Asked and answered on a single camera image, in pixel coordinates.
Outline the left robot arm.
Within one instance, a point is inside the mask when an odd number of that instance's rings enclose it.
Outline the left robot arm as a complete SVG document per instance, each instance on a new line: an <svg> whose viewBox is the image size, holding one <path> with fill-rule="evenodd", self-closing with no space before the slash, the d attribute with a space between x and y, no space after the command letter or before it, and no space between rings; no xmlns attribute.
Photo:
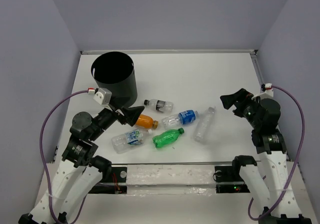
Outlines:
<svg viewBox="0 0 320 224"><path fill-rule="evenodd" d="M95 155L94 141L115 121L133 126L143 106L103 109L95 117L79 112L72 119L70 139L53 178L47 179L48 189L20 224L70 224L76 207L82 207L88 192L110 178L111 161Z"/></svg>

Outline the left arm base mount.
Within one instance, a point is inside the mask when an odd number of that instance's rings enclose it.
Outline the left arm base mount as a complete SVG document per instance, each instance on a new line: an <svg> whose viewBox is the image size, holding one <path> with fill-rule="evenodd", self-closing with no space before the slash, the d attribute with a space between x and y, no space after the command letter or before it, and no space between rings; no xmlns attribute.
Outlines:
<svg viewBox="0 0 320 224"><path fill-rule="evenodd" d="M89 194L126 194L127 193L127 166L112 166L108 177L97 183Z"/></svg>

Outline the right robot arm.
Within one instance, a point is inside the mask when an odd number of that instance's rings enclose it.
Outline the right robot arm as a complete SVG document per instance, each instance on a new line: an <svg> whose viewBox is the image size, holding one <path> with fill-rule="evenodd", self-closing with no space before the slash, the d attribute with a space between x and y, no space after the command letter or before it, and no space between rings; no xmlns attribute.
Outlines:
<svg viewBox="0 0 320 224"><path fill-rule="evenodd" d="M245 118L252 126L251 139L264 169L263 178L254 157L239 155L232 161L230 174L243 180L252 194L249 207L256 204L258 217L249 218L260 224L310 224L295 199L291 180L297 163L289 171L287 148L278 129L281 106L273 99L273 86L263 85L261 93L253 95L245 89L222 95L224 109L235 107L235 116Z"/></svg>

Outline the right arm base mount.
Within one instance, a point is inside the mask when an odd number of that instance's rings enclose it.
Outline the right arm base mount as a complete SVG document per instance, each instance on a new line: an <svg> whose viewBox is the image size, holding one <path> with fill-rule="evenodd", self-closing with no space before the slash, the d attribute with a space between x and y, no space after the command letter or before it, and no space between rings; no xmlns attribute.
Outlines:
<svg viewBox="0 0 320 224"><path fill-rule="evenodd" d="M215 166L212 176L217 194L249 193L244 180L234 173L232 166Z"/></svg>

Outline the clear bottle black label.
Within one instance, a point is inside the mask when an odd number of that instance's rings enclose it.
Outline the clear bottle black label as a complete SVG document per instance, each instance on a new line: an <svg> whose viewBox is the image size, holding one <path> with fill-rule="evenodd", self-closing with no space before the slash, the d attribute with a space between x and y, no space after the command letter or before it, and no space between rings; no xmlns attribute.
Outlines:
<svg viewBox="0 0 320 224"><path fill-rule="evenodd" d="M172 112L173 106L174 106L172 102L158 100L158 99L146 99L143 103L150 110L161 112L161 113Z"/></svg>

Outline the clear unlabelled plastic bottle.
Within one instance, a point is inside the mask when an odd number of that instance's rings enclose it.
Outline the clear unlabelled plastic bottle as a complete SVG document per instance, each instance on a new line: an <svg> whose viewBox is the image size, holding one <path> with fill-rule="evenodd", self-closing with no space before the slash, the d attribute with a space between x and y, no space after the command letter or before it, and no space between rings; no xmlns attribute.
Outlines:
<svg viewBox="0 0 320 224"><path fill-rule="evenodd" d="M193 139L199 143L205 143L209 129L214 121L216 113L215 107L209 107L200 117L196 129L193 133Z"/></svg>

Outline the clear bottle blue label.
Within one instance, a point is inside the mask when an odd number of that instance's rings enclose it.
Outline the clear bottle blue label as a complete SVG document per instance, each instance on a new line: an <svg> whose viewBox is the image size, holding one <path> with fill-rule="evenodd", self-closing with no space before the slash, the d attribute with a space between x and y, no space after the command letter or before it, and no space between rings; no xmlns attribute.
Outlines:
<svg viewBox="0 0 320 224"><path fill-rule="evenodd" d="M186 110L179 112L162 119L162 124L165 129L172 129L176 127L181 127L193 123L196 119L199 118L198 111L195 110Z"/></svg>

